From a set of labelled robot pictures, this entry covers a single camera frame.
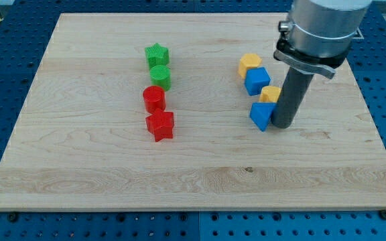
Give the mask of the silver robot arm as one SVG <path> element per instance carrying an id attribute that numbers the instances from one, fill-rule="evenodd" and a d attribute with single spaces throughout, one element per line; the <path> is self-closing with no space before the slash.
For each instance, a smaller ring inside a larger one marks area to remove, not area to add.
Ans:
<path id="1" fill-rule="evenodd" d="M 371 0 L 294 0 L 273 57 L 303 74 L 334 77 Z"/>

